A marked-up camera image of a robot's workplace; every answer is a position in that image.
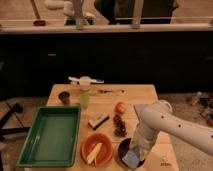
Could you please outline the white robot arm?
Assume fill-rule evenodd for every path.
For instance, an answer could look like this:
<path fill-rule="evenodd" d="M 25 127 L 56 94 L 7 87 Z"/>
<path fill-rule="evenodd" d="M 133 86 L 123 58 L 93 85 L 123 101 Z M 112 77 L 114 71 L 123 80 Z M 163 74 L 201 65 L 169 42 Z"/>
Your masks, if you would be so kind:
<path fill-rule="evenodd" d="M 133 107 L 138 124 L 130 148 L 136 148 L 141 159 L 147 158 L 160 131 L 173 135 L 213 156 L 213 128 L 174 116 L 172 106 L 165 100 L 158 100 L 152 104 L 134 104 Z"/>

